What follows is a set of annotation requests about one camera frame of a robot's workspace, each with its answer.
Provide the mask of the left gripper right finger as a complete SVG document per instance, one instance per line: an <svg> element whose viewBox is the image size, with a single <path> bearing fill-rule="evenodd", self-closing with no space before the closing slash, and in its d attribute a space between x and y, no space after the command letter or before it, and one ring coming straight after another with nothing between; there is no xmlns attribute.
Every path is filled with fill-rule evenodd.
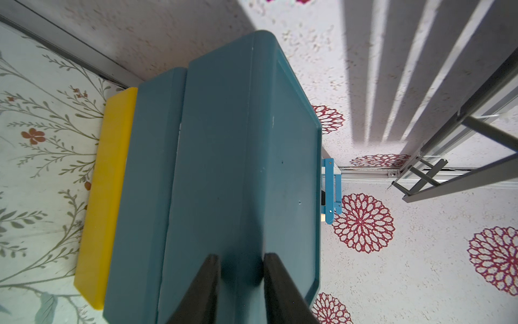
<svg viewBox="0 0 518 324"><path fill-rule="evenodd" d="M267 323L318 323L277 254L264 255L263 273Z"/></svg>

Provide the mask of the teal drawer cabinet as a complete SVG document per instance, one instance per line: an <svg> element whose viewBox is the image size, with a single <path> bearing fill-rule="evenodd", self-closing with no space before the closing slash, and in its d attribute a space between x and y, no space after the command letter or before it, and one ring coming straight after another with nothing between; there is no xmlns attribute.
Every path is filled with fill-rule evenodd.
<svg viewBox="0 0 518 324"><path fill-rule="evenodd" d="M105 106L74 284L108 323L167 323L207 256L215 323L267 323L277 254L320 284L322 127L275 35L255 31Z"/></svg>

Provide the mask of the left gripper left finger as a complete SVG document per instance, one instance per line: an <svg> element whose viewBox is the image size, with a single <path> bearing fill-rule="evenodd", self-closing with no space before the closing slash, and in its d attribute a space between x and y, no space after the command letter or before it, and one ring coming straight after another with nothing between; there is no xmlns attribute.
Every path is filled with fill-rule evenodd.
<svg viewBox="0 0 518 324"><path fill-rule="evenodd" d="M209 255L167 323L213 324L217 318L221 260Z"/></svg>

